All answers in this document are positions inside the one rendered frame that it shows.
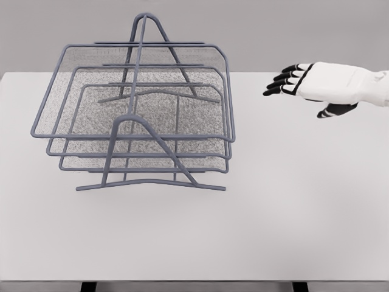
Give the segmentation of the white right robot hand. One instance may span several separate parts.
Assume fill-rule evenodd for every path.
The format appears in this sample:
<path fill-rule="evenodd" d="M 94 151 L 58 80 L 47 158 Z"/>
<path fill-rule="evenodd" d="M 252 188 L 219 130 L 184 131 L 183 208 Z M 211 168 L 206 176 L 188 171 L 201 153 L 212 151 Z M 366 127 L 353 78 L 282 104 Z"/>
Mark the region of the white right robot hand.
<path fill-rule="evenodd" d="M 298 63 L 282 69 L 266 86 L 264 96 L 287 94 L 312 102 L 325 102 L 317 118 L 327 119 L 344 115 L 362 101 L 365 82 L 372 72 L 357 66 L 337 63 Z"/>

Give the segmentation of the large grey mesh tray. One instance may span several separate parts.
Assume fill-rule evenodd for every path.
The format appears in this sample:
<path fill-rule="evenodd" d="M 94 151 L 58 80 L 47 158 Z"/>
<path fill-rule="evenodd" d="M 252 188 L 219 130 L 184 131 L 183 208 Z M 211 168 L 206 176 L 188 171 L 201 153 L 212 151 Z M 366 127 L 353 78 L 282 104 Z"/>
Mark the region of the large grey mesh tray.
<path fill-rule="evenodd" d="M 205 43 L 69 44 L 33 122 L 33 137 L 107 140 L 137 115 L 166 139 L 236 138 L 229 64 Z"/>

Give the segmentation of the medium grey mesh tray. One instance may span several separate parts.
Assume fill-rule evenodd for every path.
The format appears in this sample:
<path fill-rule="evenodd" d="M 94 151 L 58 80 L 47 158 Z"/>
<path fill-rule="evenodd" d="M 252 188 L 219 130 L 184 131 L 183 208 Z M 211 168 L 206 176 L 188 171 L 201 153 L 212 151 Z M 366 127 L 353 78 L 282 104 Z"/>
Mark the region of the medium grey mesh tray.
<path fill-rule="evenodd" d="M 114 120 L 113 158 L 162 159 L 160 142 L 182 161 L 228 159 L 233 141 L 225 71 L 203 64 L 77 66 L 59 72 L 39 132 L 52 155 L 101 161 Z"/>

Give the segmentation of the small grey mesh tray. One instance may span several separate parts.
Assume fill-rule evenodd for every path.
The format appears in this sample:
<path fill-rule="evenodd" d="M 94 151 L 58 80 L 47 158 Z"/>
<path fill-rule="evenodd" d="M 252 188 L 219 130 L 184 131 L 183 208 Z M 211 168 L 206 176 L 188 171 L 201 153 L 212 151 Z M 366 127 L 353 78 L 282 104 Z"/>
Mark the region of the small grey mesh tray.
<path fill-rule="evenodd" d="M 60 129 L 86 134 L 86 140 L 54 143 L 65 170 L 102 172 L 115 118 L 132 113 L 144 118 L 189 172 L 225 172 L 231 157 L 232 126 L 224 92 L 208 83 L 146 83 L 82 87 Z M 174 162 L 135 122 L 119 126 L 112 172 L 170 172 Z"/>

